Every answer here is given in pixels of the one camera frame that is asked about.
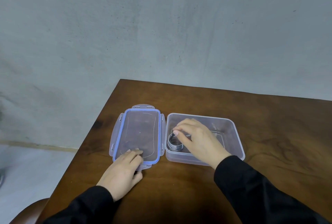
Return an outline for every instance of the wooden chair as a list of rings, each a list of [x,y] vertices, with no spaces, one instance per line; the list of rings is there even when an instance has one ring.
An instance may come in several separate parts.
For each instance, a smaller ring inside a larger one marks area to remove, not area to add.
[[[41,199],[23,209],[9,224],[35,224],[49,198]]]

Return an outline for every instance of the baseboard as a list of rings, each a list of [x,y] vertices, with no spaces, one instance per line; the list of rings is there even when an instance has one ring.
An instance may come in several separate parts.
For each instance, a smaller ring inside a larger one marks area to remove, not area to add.
[[[0,140],[0,144],[26,147],[26,148],[52,150],[52,151],[62,151],[62,152],[77,152],[77,150],[78,150],[78,148],[72,148],[72,147],[42,145],[42,144],[33,144],[33,143],[16,142],[16,141],[8,141],[8,140]]]

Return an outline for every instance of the metal key ring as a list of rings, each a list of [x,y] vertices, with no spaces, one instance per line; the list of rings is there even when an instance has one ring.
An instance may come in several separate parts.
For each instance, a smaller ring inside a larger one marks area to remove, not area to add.
[[[178,151],[181,151],[183,149],[183,144],[180,143],[179,145],[174,145],[171,143],[171,140],[172,138],[175,138],[176,135],[174,133],[170,134],[169,137],[168,137],[168,147],[170,148],[171,151],[174,151],[174,152],[178,152]]]

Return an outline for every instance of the white floor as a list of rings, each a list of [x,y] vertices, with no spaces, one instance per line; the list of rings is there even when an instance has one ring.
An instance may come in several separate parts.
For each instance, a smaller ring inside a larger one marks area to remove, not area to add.
[[[51,196],[73,152],[0,145],[0,224],[8,224],[31,203]]]

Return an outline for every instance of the plastic container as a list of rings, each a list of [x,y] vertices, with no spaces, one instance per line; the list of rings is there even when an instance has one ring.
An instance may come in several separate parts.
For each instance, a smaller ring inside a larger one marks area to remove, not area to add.
[[[171,113],[167,117],[166,133],[165,133],[165,150],[166,158],[169,161],[205,165],[208,164],[201,162],[195,158],[189,150],[184,146],[181,151],[171,151],[167,145],[168,136],[173,132],[173,128],[182,120],[186,118],[194,118],[204,124],[218,139],[222,146],[232,155],[236,155],[241,160],[244,160],[245,154],[243,147],[237,133],[235,124],[232,120],[227,118],[210,117],[210,116],[197,116],[188,114]]]
[[[164,155],[166,122],[163,114],[151,105],[135,105],[121,113],[110,139],[110,156],[115,161],[127,150],[143,151],[143,164],[138,169],[150,168]]]
[[[185,146],[181,151],[174,152],[167,145],[172,129],[186,118],[200,121],[229,153],[244,160],[244,151],[233,121],[226,118],[171,113],[166,123],[164,114],[151,105],[135,105],[119,115],[110,139],[109,154],[115,161],[127,150],[139,148],[143,151],[143,164],[138,170],[156,164],[165,151],[169,161],[207,165],[195,158]]]

